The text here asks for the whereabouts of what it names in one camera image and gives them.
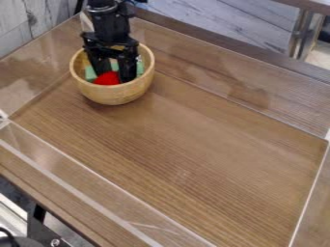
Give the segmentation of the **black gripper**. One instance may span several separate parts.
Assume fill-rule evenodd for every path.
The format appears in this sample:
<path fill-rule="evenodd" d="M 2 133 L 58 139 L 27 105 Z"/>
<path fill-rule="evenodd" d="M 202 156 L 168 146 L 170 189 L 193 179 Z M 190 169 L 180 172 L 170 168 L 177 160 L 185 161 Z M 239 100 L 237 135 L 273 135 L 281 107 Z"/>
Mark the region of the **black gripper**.
<path fill-rule="evenodd" d="M 106 58 L 117 58 L 120 81 L 126 83 L 133 80 L 136 77 L 138 41 L 130 37 L 125 37 L 118 41 L 102 41 L 93 32 L 82 32 L 80 37 L 82 38 L 82 47 L 94 74 L 101 75 L 110 71 L 112 67 Z"/>

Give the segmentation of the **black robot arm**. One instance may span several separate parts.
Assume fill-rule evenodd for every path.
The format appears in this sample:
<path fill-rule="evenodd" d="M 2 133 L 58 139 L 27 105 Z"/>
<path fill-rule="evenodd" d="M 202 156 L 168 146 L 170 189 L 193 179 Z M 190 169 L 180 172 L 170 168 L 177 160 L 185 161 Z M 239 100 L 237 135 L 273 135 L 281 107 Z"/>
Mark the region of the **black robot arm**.
<path fill-rule="evenodd" d="M 112 71 L 109 60 L 118 66 L 121 83 L 136 77 L 138 41 L 129 36 L 126 0 L 88 0 L 86 12 L 92 19 L 90 32 L 82 32 L 84 51 L 97 75 Z"/>

